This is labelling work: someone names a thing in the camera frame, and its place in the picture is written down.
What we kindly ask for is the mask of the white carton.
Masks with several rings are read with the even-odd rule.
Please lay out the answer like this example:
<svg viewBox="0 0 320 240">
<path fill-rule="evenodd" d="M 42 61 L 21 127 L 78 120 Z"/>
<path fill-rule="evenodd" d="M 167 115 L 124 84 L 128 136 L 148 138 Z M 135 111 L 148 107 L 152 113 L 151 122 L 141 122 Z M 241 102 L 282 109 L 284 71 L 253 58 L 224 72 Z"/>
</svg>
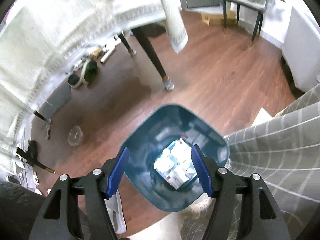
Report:
<svg viewBox="0 0 320 240">
<path fill-rule="evenodd" d="M 197 175 L 191 160 L 191 147 L 182 138 L 173 141 L 161 152 L 153 168 L 175 190 Z"/>
</svg>

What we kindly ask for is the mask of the dark teal trash bin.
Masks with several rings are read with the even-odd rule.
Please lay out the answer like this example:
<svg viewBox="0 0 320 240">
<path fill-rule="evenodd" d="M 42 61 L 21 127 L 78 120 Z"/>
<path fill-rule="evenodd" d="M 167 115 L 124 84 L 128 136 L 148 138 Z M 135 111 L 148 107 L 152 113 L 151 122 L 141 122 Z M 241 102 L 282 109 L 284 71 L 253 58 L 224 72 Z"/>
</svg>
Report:
<svg viewBox="0 0 320 240">
<path fill-rule="evenodd" d="M 217 165 L 227 163 L 229 148 L 220 133 L 181 105 L 163 105 L 123 143 L 129 150 L 125 175 L 158 209 L 181 211 L 203 194 L 191 160 L 194 145 Z"/>
</svg>

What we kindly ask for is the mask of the grey checked round tablecloth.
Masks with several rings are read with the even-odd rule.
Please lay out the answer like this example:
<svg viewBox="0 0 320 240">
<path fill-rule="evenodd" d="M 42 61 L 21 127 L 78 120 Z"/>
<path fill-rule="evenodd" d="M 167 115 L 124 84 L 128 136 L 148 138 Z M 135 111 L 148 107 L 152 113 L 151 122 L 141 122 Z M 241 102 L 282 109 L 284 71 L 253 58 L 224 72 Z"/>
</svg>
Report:
<svg viewBox="0 0 320 240">
<path fill-rule="evenodd" d="M 183 222 L 182 239 L 319 239 L 319 87 L 226 140 L 222 191 Z"/>
</svg>

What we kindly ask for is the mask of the clear plastic dome lid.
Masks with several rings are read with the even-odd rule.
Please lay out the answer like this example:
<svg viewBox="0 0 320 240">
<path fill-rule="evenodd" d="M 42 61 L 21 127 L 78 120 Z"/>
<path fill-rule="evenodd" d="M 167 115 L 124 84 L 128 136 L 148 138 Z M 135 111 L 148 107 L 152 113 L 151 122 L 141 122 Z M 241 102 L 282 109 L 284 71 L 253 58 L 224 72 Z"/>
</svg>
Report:
<svg viewBox="0 0 320 240">
<path fill-rule="evenodd" d="M 80 126 L 74 126 L 68 133 L 68 143 L 70 146 L 80 146 L 83 142 L 84 134 Z"/>
</svg>

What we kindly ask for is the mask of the green white slipper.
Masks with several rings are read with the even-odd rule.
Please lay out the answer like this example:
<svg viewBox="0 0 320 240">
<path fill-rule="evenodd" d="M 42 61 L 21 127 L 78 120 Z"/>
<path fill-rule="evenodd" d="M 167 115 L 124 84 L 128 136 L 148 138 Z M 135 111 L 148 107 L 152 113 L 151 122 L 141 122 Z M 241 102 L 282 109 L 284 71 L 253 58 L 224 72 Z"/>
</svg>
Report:
<svg viewBox="0 0 320 240">
<path fill-rule="evenodd" d="M 67 78 L 67 82 L 69 84 L 70 87 L 76 89 L 78 87 L 80 87 L 82 85 L 82 81 L 80 79 L 80 77 L 77 74 L 71 74 L 68 78 Z"/>
<path fill-rule="evenodd" d="M 98 64 L 95 60 L 87 60 L 81 71 L 80 79 L 82 83 L 88 85 L 93 82 L 98 74 Z"/>
</svg>

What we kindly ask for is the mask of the silver rolled tube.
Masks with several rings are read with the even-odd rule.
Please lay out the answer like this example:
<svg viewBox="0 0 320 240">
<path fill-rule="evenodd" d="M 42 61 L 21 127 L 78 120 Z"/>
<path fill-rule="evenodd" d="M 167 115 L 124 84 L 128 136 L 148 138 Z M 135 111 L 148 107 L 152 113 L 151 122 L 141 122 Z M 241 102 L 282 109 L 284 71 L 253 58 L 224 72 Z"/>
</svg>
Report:
<svg viewBox="0 0 320 240">
<path fill-rule="evenodd" d="M 101 57 L 100 63 L 105 64 L 106 61 L 112 56 L 112 54 L 116 51 L 116 48 L 110 48 L 107 50 L 107 52 Z"/>
</svg>

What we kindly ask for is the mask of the rear dark table leg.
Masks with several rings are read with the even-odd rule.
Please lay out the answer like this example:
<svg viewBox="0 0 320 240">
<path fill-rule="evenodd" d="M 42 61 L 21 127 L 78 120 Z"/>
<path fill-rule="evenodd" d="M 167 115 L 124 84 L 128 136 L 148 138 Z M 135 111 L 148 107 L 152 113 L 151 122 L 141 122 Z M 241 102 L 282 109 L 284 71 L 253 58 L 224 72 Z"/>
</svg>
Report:
<svg viewBox="0 0 320 240">
<path fill-rule="evenodd" d="M 126 47 L 127 51 L 131 55 L 131 57 L 135 57 L 136 56 L 136 51 L 131 48 L 131 46 L 129 45 L 129 43 L 128 43 L 127 39 L 125 38 L 124 34 L 123 33 L 119 33 L 118 37 L 120 38 L 120 40 L 123 43 L 123 45 Z"/>
</svg>

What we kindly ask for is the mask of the dark table leg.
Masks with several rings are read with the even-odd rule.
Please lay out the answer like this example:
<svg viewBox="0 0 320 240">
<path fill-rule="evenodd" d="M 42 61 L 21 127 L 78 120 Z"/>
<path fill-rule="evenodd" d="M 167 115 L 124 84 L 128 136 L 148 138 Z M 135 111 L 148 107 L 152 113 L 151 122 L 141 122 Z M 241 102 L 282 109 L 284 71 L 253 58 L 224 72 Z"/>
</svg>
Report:
<svg viewBox="0 0 320 240">
<path fill-rule="evenodd" d="M 143 48 L 147 56 L 149 57 L 150 61 L 153 63 L 154 67 L 156 68 L 157 72 L 162 78 L 162 82 L 166 91 L 174 90 L 175 86 L 171 79 L 167 76 L 160 59 L 158 58 L 149 38 L 145 34 L 143 27 L 138 27 L 132 29 L 132 33 L 135 36 L 136 40 Z"/>
<path fill-rule="evenodd" d="M 123 33 L 119 33 L 118 37 L 120 38 L 120 40 L 123 43 L 123 45 L 126 47 L 127 51 L 131 55 L 131 57 L 135 57 L 136 56 L 136 51 L 131 48 L 131 46 L 129 45 L 129 43 L 128 43 L 127 39 L 125 38 L 124 34 Z"/>
</svg>

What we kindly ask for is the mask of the beige tablecloth side table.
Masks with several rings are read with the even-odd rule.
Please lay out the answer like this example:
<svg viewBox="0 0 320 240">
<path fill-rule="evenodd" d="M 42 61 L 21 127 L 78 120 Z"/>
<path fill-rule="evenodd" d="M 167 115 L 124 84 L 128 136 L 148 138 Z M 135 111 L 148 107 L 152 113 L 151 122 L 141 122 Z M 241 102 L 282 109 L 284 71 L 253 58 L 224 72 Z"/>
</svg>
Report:
<svg viewBox="0 0 320 240">
<path fill-rule="evenodd" d="M 179 0 L 1 0 L 1 167 L 15 172 L 20 126 L 57 72 L 105 37 L 158 21 L 180 52 L 179 9 Z"/>
</svg>

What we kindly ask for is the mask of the cardboard box on floor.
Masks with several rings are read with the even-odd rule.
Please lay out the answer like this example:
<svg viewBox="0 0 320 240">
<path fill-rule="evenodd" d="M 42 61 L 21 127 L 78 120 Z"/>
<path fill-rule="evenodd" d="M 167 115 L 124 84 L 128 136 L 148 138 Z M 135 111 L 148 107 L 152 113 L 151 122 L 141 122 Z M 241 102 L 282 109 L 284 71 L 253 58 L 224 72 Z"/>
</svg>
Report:
<svg viewBox="0 0 320 240">
<path fill-rule="evenodd" d="M 206 25 L 224 25 L 223 12 L 219 13 L 219 14 L 202 13 L 201 20 Z M 226 22 L 227 22 L 227 25 L 235 25 L 235 23 L 236 23 L 235 12 L 227 9 Z"/>
</svg>

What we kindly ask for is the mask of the front dark table leg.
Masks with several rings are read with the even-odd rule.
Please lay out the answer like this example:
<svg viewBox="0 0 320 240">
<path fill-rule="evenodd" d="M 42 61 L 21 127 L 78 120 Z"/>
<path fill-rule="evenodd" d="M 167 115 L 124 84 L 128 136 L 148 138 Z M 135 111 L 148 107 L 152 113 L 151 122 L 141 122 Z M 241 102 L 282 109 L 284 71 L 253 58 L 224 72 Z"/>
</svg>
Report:
<svg viewBox="0 0 320 240">
<path fill-rule="evenodd" d="M 145 34 L 143 27 L 138 27 L 132 29 L 132 33 L 135 36 L 136 40 L 143 48 L 147 56 L 149 57 L 150 61 L 153 63 L 154 67 L 156 68 L 157 72 L 162 78 L 162 82 L 166 91 L 174 90 L 175 86 L 171 79 L 167 76 L 160 59 L 158 58 L 149 38 Z"/>
</svg>

